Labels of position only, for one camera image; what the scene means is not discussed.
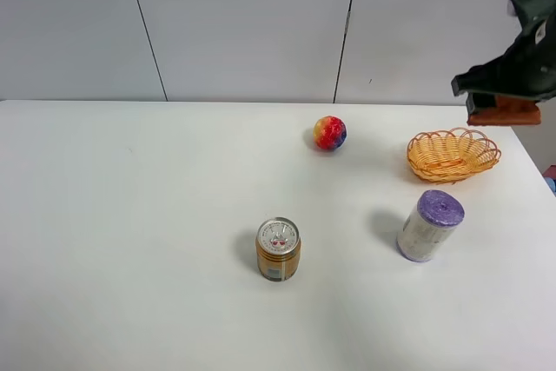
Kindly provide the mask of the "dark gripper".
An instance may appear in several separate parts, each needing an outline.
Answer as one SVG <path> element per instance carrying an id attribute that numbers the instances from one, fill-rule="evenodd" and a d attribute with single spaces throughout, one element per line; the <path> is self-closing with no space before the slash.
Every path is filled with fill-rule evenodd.
<path id="1" fill-rule="evenodd" d="M 555 97 L 555 0 L 508 0 L 521 33 L 515 49 L 454 77 L 454 96 L 467 93 L 545 102 Z"/>

